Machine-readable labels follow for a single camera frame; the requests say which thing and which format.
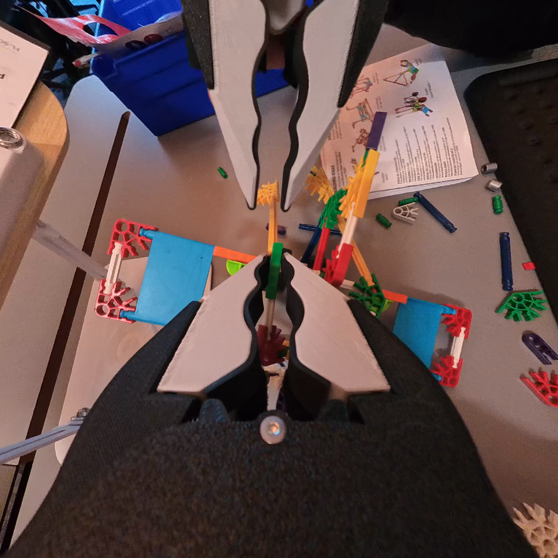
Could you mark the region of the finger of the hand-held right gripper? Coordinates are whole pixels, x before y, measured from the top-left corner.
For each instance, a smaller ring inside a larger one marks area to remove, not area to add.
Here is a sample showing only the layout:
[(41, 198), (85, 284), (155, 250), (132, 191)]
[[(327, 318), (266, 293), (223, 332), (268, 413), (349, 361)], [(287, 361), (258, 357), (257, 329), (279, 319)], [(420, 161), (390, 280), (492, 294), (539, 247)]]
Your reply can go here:
[(281, 209), (303, 188), (338, 114), (341, 86), (357, 22), (359, 1), (321, 1), (297, 27), (292, 61), (298, 81), (289, 122), (290, 150), (283, 169)]
[(260, 178), (261, 130), (255, 73), (267, 42), (267, 12), (261, 1), (209, 1), (208, 7), (214, 80), (210, 99), (233, 171), (253, 210)]

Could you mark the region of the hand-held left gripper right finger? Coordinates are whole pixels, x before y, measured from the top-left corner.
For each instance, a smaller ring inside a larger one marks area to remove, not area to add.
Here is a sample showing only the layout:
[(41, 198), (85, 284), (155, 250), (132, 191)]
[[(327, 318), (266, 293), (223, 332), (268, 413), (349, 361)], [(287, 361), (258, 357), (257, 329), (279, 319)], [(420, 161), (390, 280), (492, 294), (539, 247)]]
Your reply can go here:
[(344, 396), (389, 391), (349, 298), (289, 253), (283, 254), (282, 273), (291, 360)]

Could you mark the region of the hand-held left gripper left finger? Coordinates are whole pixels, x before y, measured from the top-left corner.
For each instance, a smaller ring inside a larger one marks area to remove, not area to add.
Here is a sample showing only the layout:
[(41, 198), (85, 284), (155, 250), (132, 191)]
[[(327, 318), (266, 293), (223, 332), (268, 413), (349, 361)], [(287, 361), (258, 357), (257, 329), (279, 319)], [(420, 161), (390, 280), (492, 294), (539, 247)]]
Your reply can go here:
[(256, 318), (250, 316), (249, 298), (262, 302), (256, 270), (264, 263), (258, 255), (200, 300), (188, 327), (157, 387), (159, 393), (209, 394), (221, 380), (248, 363), (257, 346)]

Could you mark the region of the colourful construction toy model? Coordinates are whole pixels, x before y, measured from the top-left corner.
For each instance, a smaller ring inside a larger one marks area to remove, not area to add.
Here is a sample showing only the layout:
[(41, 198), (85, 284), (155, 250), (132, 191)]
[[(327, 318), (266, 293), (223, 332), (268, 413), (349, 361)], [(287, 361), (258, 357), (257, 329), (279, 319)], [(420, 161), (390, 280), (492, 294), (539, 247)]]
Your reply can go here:
[[(325, 257), (330, 260), (341, 236), (330, 235)], [(110, 262), (99, 280), (94, 311), (97, 316), (123, 323), (164, 326), (187, 304), (201, 299), (211, 288), (214, 257), (227, 260), (234, 275), (255, 259), (252, 255), (160, 232), (129, 220), (117, 220), (108, 247)], [(471, 331), (472, 313), (454, 305), (430, 303), (366, 283), (345, 251), (334, 259), (341, 271), (315, 274), (359, 301), (379, 317), (391, 302), (399, 304), (394, 333), (426, 365), (438, 382), (456, 387), (463, 367), (464, 341)]]

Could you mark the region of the yellow rod with connector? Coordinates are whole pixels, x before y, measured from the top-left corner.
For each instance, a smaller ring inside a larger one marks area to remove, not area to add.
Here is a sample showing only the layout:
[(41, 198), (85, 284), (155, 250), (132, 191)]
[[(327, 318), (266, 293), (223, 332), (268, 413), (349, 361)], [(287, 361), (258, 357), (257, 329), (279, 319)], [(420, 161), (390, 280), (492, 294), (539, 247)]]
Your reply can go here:
[[(368, 285), (374, 286), (373, 276), (360, 253), (354, 239), (359, 219), (364, 215), (365, 202), (360, 201), (360, 179), (361, 171), (357, 172), (357, 178), (350, 178), (349, 186), (334, 191), (330, 181), (326, 177), (323, 168), (313, 167), (306, 180), (306, 189), (311, 195), (317, 195), (318, 199), (324, 203), (324, 209), (320, 215), (319, 227), (320, 237), (317, 243), (317, 253), (314, 261), (316, 273), (327, 269), (327, 262), (331, 261), (330, 275), (335, 275), (341, 271), (339, 264), (334, 259), (340, 259), (345, 251), (346, 255), (352, 257), (360, 275)], [(341, 231), (341, 240), (335, 248), (330, 260), (325, 257), (329, 237), (334, 228), (338, 227)], [(344, 250), (344, 246), (351, 246), (351, 249)]]
[(269, 207), (267, 253), (272, 254), (273, 246), (278, 241), (277, 232), (278, 181), (262, 185), (257, 192), (257, 205)]

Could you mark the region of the person's right forearm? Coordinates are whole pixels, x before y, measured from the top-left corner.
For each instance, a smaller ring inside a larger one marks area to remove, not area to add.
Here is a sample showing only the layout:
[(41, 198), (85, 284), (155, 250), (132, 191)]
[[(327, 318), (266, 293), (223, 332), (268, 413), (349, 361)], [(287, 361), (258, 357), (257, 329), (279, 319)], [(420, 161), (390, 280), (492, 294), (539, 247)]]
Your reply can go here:
[(479, 57), (557, 44), (557, 1), (389, 1), (384, 22)]

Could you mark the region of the blue plastic bin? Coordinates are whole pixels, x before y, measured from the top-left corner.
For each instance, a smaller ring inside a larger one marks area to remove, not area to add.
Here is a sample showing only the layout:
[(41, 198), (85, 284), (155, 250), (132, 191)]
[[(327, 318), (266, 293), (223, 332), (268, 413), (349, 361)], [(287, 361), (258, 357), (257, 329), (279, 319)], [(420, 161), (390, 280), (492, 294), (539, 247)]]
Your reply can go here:
[(132, 41), (113, 58), (99, 54), (91, 73), (155, 135), (214, 115), (201, 70), (190, 66), (180, 1), (101, 1), (100, 16), (136, 31), (178, 15), (178, 32), (153, 44)]

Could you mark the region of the white printed bag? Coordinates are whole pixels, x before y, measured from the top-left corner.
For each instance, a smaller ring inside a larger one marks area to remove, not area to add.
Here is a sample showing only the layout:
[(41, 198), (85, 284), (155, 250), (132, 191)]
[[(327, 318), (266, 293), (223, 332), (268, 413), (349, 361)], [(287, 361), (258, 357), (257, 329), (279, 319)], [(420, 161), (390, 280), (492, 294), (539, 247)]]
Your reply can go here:
[(155, 45), (183, 30), (182, 12), (171, 12), (159, 18), (156, 22), (142, 26), (124, 36), (115, 37), (111, 35), (110, 37), (114, 38), (111, 42), (92, 46), (92, 49), (98, 55), (109, 55), (118, 59)]

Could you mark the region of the white instruction booklet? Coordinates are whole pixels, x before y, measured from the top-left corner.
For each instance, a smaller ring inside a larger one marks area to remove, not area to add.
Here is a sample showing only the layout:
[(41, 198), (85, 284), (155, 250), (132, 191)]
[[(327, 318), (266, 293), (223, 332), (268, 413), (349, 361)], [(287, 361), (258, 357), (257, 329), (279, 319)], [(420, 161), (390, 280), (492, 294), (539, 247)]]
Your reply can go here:
[(437, 47), (422, 46), (362, 69), (320, 152), (335, 190), (354, 175), (378, 112), (387, 118), (369, 199), (456, 184), (478, 174), (446, 61)]

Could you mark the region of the green fan connector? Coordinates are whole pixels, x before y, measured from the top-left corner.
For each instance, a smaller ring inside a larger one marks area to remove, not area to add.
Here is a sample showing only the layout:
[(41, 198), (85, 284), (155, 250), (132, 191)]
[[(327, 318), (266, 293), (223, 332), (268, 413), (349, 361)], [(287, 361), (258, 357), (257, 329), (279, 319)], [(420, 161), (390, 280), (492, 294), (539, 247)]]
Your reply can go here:
[(529, 322), (541, 317), (541, 313), (548, 309), (547, 304), (541, 290), (515, 291), (503, 300), (495, 312), (503, 314), (507, 320)]

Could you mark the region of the purple clip connector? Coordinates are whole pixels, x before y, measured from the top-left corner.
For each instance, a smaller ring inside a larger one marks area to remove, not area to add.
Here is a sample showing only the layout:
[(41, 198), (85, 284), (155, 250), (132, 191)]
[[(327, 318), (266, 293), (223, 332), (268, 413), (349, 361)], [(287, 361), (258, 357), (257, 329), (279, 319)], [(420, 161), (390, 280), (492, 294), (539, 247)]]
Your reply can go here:
[(526, 331), (522, 334), (522, 342), (543, 365), (548, 366), (557, 361), (556, 351), (538, 334)]

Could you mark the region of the red connector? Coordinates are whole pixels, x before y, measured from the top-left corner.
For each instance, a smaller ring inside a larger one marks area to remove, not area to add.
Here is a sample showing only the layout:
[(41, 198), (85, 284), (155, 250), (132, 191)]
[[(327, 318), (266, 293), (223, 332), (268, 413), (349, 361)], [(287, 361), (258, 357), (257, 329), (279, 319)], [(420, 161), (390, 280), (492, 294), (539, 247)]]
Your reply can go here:
[(557, 408), (557, 373), (529, 371), (520, 376), (522, 383), (544, 404)]

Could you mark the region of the white instruction sheet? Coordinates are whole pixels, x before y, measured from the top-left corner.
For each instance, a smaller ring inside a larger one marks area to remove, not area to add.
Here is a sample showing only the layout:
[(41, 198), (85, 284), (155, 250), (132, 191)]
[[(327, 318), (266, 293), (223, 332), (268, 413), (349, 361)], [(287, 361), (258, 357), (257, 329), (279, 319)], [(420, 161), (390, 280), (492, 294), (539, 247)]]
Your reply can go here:
[(17, 121), (49, 53), (47, 45), (1, 22), (1, 127)]

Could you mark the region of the white snowflake connector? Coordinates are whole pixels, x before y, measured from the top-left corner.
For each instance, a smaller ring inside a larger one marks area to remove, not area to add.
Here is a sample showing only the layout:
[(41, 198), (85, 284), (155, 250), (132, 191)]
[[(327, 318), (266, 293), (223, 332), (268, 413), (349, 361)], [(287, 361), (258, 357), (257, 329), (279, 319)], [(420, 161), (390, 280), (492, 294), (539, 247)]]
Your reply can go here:
[(534, 503), (513, 508), (513, 522), (523, 531), (539, 557), (557, 557), (557, 513)]

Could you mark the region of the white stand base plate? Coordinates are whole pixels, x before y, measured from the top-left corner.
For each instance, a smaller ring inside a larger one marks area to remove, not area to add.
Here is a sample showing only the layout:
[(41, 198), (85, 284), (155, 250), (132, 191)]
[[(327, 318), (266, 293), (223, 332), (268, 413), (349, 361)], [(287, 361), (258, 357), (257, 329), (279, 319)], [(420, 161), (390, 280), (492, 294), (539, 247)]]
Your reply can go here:
[(115, 374), (162, 326), (98, 317), (99, 282), (94, 281), (60, 415), (60, 425), (82, 408), (91, 408)]

